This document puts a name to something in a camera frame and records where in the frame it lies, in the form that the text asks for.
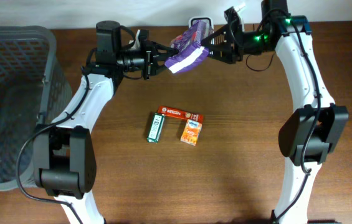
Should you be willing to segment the red Nescafe stick sachet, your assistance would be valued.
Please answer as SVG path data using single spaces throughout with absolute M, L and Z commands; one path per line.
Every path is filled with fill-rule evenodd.
M 163 114 L 165 116 L 169 116 L 172 118 L 176 118 L 176 119 L 182 119 L 182 120 L 191 119 L 199 123 L 203 123 L 204 121 L 204 115 L 202 114 L 192 113 L 192 112 L 188 112 L 188 111 L 184 111 L 176 108 L 171 108 L 168 106 L 162 106 L 162 105 L 159 106 L 157 113 Z

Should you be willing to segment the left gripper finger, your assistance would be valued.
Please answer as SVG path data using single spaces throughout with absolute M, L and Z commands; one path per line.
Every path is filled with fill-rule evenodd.
M 152 42 L 153 46 L 153 56 L 159 58 L 169 58 L 178 53 L 178 49 L 167 47 L 165 45 L 161 45 L 157 42 Z
M 159 75 L 161 72 L 166 71 L 168 68 L 165 65 L 164 60 L 159 60 L 155 62 L 155 75 Z

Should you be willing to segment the Carefree liners pack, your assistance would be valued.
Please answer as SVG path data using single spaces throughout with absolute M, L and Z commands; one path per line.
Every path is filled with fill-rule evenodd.
M 171 41 L 171 48 L 178 53 L 165 60 L 165 65 L 173 73 L 190 71 L 202 63 L 209 55 L 209 49 L 201 45 L 202 39 L 213 33 L 204 21 L 197 21 L 188 30 Z

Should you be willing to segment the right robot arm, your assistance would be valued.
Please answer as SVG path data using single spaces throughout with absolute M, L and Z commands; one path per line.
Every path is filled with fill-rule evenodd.
M 234 64 L 274 52 L 290 88 L 293 113 L 278 133 L 285 158 L 282 191 L 271 223 L 308 223 L 308 204 L 316 175 L 339 141 L 348 110 L 338 106 L 321 77 L 306 16 L 294 16 L 286 1 L 262 1 L 262 20 L 246 31 L 239 8 L 224 12 L 226 24 L 202 40 L 215 60 Z

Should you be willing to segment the orange Kleenex tissue pack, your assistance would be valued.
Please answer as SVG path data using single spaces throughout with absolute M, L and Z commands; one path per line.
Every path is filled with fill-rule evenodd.
M 186 125 L 181 135 L 181 139 L 180 139 L 181 142 L 195 146 L 197 144 L 197 140 L 201 132 L 201 129 L 202 129 L 201 123 L 188 119 L 186 121 Z

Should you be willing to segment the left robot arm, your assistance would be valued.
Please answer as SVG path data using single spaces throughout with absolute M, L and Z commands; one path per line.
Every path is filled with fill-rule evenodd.
M 128 72 L 139 71 L 147 80 L 178 53 L 149 40 L 148 30 L 133 33 L 116 21 L 98 22 L 96 35 L 76 94 L 50 124 L 37 127 L 33 138 L 34 181 L 62 206 L 70 223 L 106 222 L 92 192 L 97 163 L 91 133 L 103 107 Z

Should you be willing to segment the green Axe Brand box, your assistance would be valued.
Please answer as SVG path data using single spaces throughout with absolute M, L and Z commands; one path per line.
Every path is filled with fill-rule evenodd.
M 155 113 L 153 116 L 153 120 L 151 122 L 150 130 L 147 136 L 148 142 L 158 143 L 161 135 L 161 131 L 164 124 L 165 116 L 160 113 Z

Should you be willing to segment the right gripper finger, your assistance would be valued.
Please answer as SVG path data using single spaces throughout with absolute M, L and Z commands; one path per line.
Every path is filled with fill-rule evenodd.
M 214 33 L 202 39 L 201 45 L 204 47 L 220 47 L 231 42 L 229 37 L 229 25 L 226 24 Z
M 210 58 L 228 64 L 235 63 L 235 53 L 231 45 L 210 45 L 207 48 L 210 51 Z

